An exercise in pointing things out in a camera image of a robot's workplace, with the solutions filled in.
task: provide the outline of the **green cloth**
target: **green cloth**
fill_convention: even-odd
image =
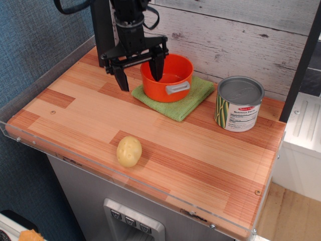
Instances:
[[[193,76],[191,89],[188,95],[176,102],[163,103],[150,99],[144,93],[143,86],[140,85],[135,88],[131,95],[139,99],[144,104],[152,109],[162,113],[163,115],[172,118],[178,122],[191,113],[210,93],[214,91],[212,82],[200,79]]]

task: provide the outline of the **can lid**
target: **can lid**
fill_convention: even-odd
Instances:
[[[223,79],[218,94],[226,101],[238,105],[256,106],[264,97],[263,86],[254,79],[245,76],[232,76]]]

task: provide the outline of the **control panel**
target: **control panel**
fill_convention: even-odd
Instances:
[[[109,198],[104,210],[114,241],[165,241],[165,227],[157,220],[139,213]]]

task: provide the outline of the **pot handle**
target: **pot handle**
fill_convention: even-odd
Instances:
[[[176,84],[176,85],[167,85],[166,86],[166,93],[168,95],[177,93],[183,90],[190,89],[190,83],[188,81],[185,81],[184,83]]]

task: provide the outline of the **wooden floor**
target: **wooden floor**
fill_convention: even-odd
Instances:
[[[272,183],[257,233],[270,241],[319,241],[321,202]]]

